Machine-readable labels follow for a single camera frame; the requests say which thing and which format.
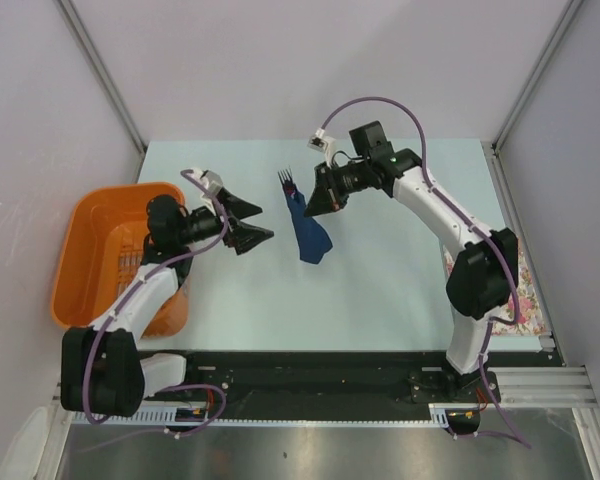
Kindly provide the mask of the purple iridescent fork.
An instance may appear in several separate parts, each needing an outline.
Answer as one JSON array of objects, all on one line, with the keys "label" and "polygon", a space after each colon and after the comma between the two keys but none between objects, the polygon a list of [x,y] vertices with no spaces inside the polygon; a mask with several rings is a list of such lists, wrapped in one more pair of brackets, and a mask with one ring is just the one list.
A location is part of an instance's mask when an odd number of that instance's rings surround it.
[{"label": "purple iridescent fork", "polygon": [[297,186],[293,180],[292,172],[290,169],[283,169],[278,171],[278,178],[281,183],[284,194],[294,200],[297,195]]}]

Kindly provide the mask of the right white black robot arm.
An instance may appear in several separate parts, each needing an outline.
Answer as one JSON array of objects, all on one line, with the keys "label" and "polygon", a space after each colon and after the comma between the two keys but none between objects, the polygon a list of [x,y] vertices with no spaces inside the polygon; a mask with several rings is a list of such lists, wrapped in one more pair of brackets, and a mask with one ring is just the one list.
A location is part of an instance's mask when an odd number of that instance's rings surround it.
[{"label": "right white black robot arm", "polygon": [[315,219],[343,210],[353,193],[382,190],[414,213],[454,261],[445,291],[459,317],[446,351],[452,369],[441,376],[441,388],[449,399],[464,401],[477,389],[474,372],[486,363],[489,319],[518,285],[518,238],[470,215],[433,178],[424,153],[395,149],[379,122],[349,135],[356,155],[344,165],[336,162],[335,140],[324,128],[310,137],[309,148],[324,156],[310,197],[302,196],[289,173],[278,176],[301,256],[315,263],[326,253],[327,234]]}]

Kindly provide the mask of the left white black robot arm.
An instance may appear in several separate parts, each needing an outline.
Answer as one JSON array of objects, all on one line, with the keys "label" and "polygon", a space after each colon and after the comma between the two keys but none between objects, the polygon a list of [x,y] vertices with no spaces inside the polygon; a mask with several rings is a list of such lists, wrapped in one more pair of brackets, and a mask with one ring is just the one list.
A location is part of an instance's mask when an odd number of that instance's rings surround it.
[{"label": "left white black robot arm", "polygon": [[201,376],[180,354],[142,357],[137,342],[159,310],[177,296],[197,252],[191,244],[218,243],[244,254],[272,238],[270,230],[247,223],[262,208],[224,187],[193,211],[169,194],[146,206],[148,232],[135,276],[118,298],[86,326],[72,326],[62,339],[60,399],[64,409],[82,412],[90,422],[130,417],[142,401],[162,391],[194,397]]}]

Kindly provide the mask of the dark blue paper napkin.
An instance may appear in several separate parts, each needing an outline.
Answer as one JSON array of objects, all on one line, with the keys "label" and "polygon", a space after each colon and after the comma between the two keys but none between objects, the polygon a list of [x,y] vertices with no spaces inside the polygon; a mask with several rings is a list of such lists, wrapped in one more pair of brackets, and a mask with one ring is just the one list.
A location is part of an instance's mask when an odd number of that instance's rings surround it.
[{"label": "dark blue paper napkin", "polygon": [[299,258],[302,262],[318,265],[333,248],[326,230],[312,217],[305,217],[306,202],[301,192],[285,194],[286,204],[291,215]]}]

